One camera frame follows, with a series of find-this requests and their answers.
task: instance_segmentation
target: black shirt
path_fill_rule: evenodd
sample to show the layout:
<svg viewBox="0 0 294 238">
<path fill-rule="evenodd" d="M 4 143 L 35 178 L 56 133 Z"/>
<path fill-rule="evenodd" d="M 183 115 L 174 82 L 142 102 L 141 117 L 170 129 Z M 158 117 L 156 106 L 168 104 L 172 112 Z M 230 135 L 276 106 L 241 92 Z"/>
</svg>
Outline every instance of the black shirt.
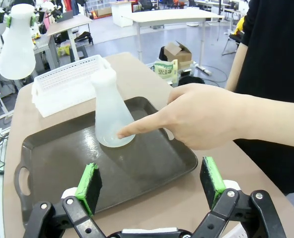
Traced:
<svg viewBox="0 0 294 238">
<path fill-rule="evenodd" d="M 294 1 L 251 0 L 249 7 L 242 39 L 248 49 L 235 92 L 294 103 Z M 244 139 L 236 144 L 283 193 L 294 192 L 294 147 Z"/>
</svg>

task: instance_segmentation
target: forearm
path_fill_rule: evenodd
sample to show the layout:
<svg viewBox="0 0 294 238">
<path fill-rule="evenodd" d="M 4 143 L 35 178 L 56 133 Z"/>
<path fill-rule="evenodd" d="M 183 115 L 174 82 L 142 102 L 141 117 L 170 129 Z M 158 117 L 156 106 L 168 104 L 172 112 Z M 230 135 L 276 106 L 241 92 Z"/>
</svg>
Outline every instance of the forearm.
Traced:
<svg viewBox="0 0 294 238">
<path fill-rule="evenodd" d="M 246 52 L 247 52 L 247 46 L 241 43 L 236 51 L 235 58 L 234 58 L 232 68 L 231 68 L 231 72 L 230 72 L 228 80 L 226 82 L 226 86 L 225 86 L 226 90 L 234 92 L 236 85 L 237 85 L 237 82 L 238 82 L 238 78 L 239 78 L 241 70 L 242 70 L 242 66 L 243 66 L 244 58 L 246 56 Z"/>
<path fill-rule="evenodd" d="M 294 103 L 246 97 L 246 139 L 294 146 Z"/>
</svg>

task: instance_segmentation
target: human hand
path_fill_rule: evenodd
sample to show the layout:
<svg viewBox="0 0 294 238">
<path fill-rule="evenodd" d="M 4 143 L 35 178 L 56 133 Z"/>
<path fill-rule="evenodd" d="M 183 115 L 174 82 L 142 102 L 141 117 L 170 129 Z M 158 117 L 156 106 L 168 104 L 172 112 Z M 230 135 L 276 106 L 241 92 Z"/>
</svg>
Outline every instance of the human hand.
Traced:
<svg viewBox="0 0 294 238">
<path fill-rule="evenodd" d="M 167 128 L 191 149 L 217 147 L 244 138 L 247 98 L 211 85 L 180 86 L 171 91 L 166 107 L 124 127 L 118 136 Z"/>
</svg>

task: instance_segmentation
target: bolt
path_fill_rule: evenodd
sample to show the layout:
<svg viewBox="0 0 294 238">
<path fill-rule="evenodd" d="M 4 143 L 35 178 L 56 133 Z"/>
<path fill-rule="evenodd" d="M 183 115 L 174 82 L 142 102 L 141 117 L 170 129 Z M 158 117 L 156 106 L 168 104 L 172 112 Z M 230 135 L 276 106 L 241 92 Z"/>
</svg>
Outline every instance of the bolt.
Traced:
<svg viewBox="0 0 294 238">
<path fill-rule="evenodd" d="M 72 198 L 70 198 L 70 199 L 67 200 L 67 204 L 68 205 L 71 205 L 72 203 L 73 203 L 73 199 Z"/>
<path fill-rule="evenodd" d="M 229 192 L 227 192 L 227 195 L 229 197 L 234 197 L 235 196 L 235 193 L 233 191 L 229 191 Z"/>
<path fill-rule="evenodd" d="M 255 195 L 255 197 L 257 198 L 257 199 L 262 199 L 263 198 L 263 195 L 261 194 L 261 193 L 257 193 L 256 195 Z"/>
<path fill-rule="evenodd" d="M 42 203 L 40 207 L 41 207 L 41 209 L 46 209 L 47 208 L 47 204 L 46 203 Z"/>
</svg>

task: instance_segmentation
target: perforated basket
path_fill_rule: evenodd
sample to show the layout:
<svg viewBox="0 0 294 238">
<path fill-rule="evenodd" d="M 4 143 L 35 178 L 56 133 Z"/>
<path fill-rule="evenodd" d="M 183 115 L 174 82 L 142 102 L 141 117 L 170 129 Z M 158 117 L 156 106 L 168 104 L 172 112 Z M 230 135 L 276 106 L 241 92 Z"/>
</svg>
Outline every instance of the perforated basket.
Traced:
<svg viewBox="0 0 294 238">
<path fill-rule="evenodd" d="M 43 117 L 95 98 L 90 76 L 111 68 L 100 55 L 88 57 L 37 76 L 32 85 L 32 102 Z"/>
</svg>

